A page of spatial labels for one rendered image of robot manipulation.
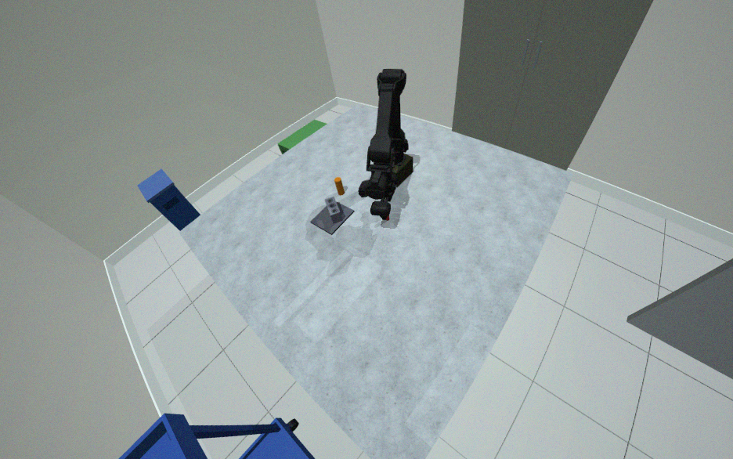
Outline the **orange cylinder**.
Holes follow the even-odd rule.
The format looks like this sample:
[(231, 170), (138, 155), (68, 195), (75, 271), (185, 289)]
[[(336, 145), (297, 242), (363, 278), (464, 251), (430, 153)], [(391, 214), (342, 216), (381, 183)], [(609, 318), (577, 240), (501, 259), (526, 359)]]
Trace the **orange cylinder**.
[(342, 182), (341, 182), (341, 178), (335, 178), (334, 179), (334, 182), (335, 182), (335, 186), (337, 188), (338, 194), (339, 195), (343, 195), (345, 193), (345, 191), (344, 191), (344, 188), (343, 188), (343, 185), (342, 185)]

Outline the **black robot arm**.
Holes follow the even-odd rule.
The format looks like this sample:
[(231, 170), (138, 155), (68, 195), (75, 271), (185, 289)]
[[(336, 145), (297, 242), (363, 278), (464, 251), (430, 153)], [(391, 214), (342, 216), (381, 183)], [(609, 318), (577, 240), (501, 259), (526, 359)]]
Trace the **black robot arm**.
[[(384, 69), (377, 76), (378, 108), (376, 134), (367, 151), (368, 180), (361, 182), (359, 195), (379, 200), (385, 196), (392, 169), (405, 160), (403, 152), (409, 149), (406, 133), (401, 129), (400, 96), (406, 84), (403, 69)], [(370, 164), (370, 161), (375, 162)]]

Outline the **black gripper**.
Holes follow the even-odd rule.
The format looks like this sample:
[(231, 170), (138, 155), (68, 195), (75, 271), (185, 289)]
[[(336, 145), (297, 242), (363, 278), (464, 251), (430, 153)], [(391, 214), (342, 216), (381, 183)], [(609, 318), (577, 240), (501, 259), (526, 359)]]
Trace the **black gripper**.
[(398, 181), (398, 176), (392, 174), (392, 180), (388, 181), (385, 196), (381, 198), (381, 201), (374, 201), (372, 203), (370, 208), (371, 215), (379, 215), (383, 220), (386, 220), (391, 211), (391, 204), (389, 204), (388, 201), (391, 201)]

